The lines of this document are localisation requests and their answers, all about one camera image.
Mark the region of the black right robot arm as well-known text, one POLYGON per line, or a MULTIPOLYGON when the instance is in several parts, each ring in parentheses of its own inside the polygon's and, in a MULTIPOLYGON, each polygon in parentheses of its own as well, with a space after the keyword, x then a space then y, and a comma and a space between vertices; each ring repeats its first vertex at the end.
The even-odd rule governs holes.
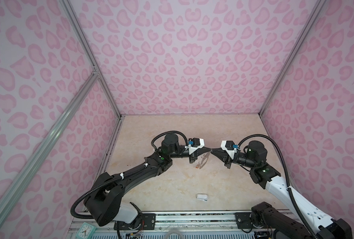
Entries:
POLYGON ((252 181, 274 195, 298 219, 284 215, 266 202, 252 207, 250 220, 252 226, 262 228, 270 226, 274 233, 281 233, 289 239, 351 239, 352 228, 343 219, 335 220, 298 193, 290 184, 288 172, 282 176, 267 163, 267 154, 263 143, 250 141, 241 150, 232 141, 223 141, 220 148, 211 153, 224 162, 227 168, 237 164, 246 168, 252 181))

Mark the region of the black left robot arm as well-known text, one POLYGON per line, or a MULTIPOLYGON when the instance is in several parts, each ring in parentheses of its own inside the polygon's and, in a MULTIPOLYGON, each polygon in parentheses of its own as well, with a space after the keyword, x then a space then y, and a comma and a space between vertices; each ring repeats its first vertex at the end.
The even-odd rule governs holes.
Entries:
POLYGON ((194 163, 199 156, 211 151, 202 138, 188 139, 183 133, 170 130, 151 141, 154 152, 144 162, 121 173, 107 172, 98 176, 83 203, 91 217, 102 227, 110 222, 127 224, 137 229, 143 224, 143 212, 134 203, 123 203, 126 193, 148 179, 165 173, 174 158, 188 158, 194 163))

